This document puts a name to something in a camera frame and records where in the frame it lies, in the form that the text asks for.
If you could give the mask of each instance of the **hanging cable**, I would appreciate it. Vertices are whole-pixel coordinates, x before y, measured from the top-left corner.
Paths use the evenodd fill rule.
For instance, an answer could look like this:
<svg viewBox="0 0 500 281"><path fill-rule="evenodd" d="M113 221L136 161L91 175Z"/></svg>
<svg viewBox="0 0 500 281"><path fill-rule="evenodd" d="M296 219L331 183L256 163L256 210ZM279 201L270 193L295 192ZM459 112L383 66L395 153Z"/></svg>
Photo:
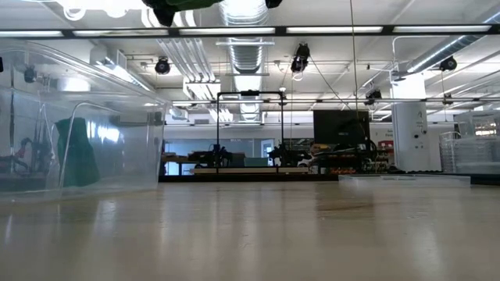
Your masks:
<svg viewBox="0 0 500 281"><path fill-rule="evenodd" d="M323 81L325 81L325 83L327 84L327 86L330 88L330 90L334 93L334 95L338 98L339 101L341 101L347 108L349 108L349 110L351 110L351 108L349 107L349 104L344 102L341 97L338 95L338 92L336 92L336 90L334 90L332 88L332 86L328 83L327 81L327 78L325 78L325 76L321 73L321 70L320 68L318 67L318 65L316 64L316 61L313 59L312 56L310 56L311 58L311 61L312 61L312 64L316 67L316 69L318 70L318 74L321 75L321 77L323 78Z"/></svg>

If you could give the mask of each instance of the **pipe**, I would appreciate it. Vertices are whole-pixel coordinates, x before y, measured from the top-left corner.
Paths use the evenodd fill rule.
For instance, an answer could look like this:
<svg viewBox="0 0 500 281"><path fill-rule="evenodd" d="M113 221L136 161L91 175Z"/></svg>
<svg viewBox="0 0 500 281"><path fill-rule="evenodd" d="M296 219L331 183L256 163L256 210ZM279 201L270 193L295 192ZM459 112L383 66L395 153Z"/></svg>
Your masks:
<svg viewBox="0 0 500 281"><path fill-rule="evenodd" d="M200 73L198 73L195 64L191 61L189 55L186 54L183 46L180 43L180 40L174 39L170 43L172 44L173 50L175 50L175 52L179 55L179 58L182 61L182 63L184 63L187 69L189 69L191 75L195 77L195 81L196 82L201 81L202 77L200 76Z"/></svg>
<svg viewBox="0 0 500 281"><path fill-rule="evenodd" d="M208 82L210 80L209 74L206 72L206 68L203 67L202 59L200 58L199 54L196 52L194 42L189 40L189 39L186 39L186 40L182 41L181 43L187 49L187 52L189 53L189 55L192 55L192 57L195 58L198 69L203 74L202 80L204 80L205 82Z"/></svg>
<svg viewBox="0 0 500 281"><path fill-rule="evenodd" d="M496 57L496 56L498 56L498 55L500 55L500 51L496 51L496 52L494 52L494 53L492 53L492 54L490 54L490 55L487 55L487 56L485 56L484 58L482 58L482 59L480 59L480 60L478 60L478 61L476 61L476 62L474 62L474 63L469 64L468 66L465 66L465 67L463 67L463 68L461 68L461 69L459 69L459 70L455 70L455 71L453 71L450 75L447 75L446 77L444 77L444 78L442 78L442 79L439 79L439 80L437 80L437 81L435 81L435 82L433 82L433 83L431 83L431 84L428 84L428 85L426 85L426 86L427 86L427 87L431 87L431 86L434 86L435 84L442 83L443 81L446 81L446 80L448 80L448 79L450 79L450 78L453 78L454 76L459 75L459 74L460 74L460 73L462 73L463 71L465 71L465 70L467 70L467 69L469 69L469 68L471 68L471 67L478 66L478 65L480 65L481 63L486 62L486 61L488 61L488 60L490 60L490 59L493 59L494 57Z"/></svg>
<svg viewBox="0 0 500 281"><path fill-rule="evenodd" d="M188 72L182 66L178 60L177 57L173 55L173 53L170 51L170 48L166 45L166 42L164 40L157 40L160 48L165 52L165 54L169 57L169 59L173 62L173 64L177 67L179 72L184 76L187 77L190 81L193 81L193 79L188 75Z"/></svg>
<svg viewBox="0 0 500 281"><path fill-rule="evenodd" d="M220 13L226 26L263 26L267 24L268 12L265 0L241 1L226 0L219 4ZM233 42L262 42L261 37L228 38ZM263 72L263 46L229 46L229 54L233 73L257 74ZM261 76L235 76L234 85L237 91L261 90ZM241 117L247 121L257 120L260 116L258 104L241 104Z"/></svg>
<svg viewBox="0 0 500 281"><path fill-rule="evenodd" d="M500 5L493 9L494 14L488 12L481 18L482 23L493 24L500 23ZM424 70L429 69L432 66L444 61L445 59L451 57L457 52L462 51L464 48L476 43L480 39L484 38L484 35L463 35L460 37L451 37L449 40L433 48L428 53L421 55L419 58L413 60L406 66L407 73L420 73Z"/></svg>

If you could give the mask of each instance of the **ventilation duct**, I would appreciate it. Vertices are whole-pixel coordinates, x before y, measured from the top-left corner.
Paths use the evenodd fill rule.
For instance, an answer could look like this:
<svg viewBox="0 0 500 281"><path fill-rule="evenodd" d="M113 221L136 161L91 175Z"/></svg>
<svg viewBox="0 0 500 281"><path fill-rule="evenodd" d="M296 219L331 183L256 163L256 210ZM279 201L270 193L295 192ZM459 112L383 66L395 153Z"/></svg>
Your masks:
<svg viewBox="0 0 500 281"><path fill-rule="evenodd" d="M266 25L268 12L266 0L225 0L219 4L220 13L226 26L258 26ZM233 70L234 86L237 91L262 90L263 46L241 46L232 43L260 43L261 37L228 38L231 68ZM257 99L258 97L241 97L241 99ZM241 118L244 121L258 121L260 107L258 104L245 103L240 105Z"/></svg>
<svg viewBox="0 0 500 281"><path fill-rule="evenodd" d="M495 14L492 16L491 13L487 16L481 17L481 19L486 19L483 23L495 24L500 23L500 12L499 8L495 10ZM464 35L460 37L453 37L448 39L445 43L440 44L436 48L433 48L430 52L421 55L419 58L413 60L407 65L406 69L408 73L420 73L424 70L429 69L432 66L444 61L445 59L451 57L456 52L462 51L471 44L479 41L483 35Z"/></svg>

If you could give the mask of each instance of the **green object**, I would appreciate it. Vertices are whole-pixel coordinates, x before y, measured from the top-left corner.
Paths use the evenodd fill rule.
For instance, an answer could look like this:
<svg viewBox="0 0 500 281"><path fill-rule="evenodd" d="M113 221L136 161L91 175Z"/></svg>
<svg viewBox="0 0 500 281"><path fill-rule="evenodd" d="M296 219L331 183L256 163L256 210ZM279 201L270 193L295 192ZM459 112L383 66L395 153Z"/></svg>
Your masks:
<svg viewBox="0 0 500 281"><path fill-rule="evenodd" d="M57 152L61 168L64 163L64 153L71 119L58 121L55 126L59 132ZM64 172L64 187L85 187L100 180L97 162L95 161L94 148L87 137L87 122L83 118L75 118L71 130L70 147L66 158Z"/></svg>
<svg viewBox="0 0 500 281"><path fill-rule="evenodd" d="M222 0L166 0L169 5L177 7L180 11L208 8L221 1Z"/></svg>
<svg viewBox="0 0 500 281"><path fill-rule="evenodd" d="M152 8L156 19L166 27L173 23L176 12L208 8L222 0L142 0L148 7Z"/></svg>

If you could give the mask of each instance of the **green cloth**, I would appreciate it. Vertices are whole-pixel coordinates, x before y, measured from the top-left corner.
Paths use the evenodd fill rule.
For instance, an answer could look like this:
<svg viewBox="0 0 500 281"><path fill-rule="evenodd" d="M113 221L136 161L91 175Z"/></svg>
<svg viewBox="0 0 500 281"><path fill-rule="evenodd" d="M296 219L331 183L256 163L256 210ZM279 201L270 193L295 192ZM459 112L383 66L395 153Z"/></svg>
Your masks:
<svg viewBox="0 0 500 281"><path fill-rule="evenodd" d="M57 152L61 169L64 163L70 123L71 119L63 119L55 124L59 132ZM66 158L63 186L85 187L99 180L100 175L95 161L94 148L92 148L87 137L87 122L83 118L75 118L71 130L70 148Z"/></svg>

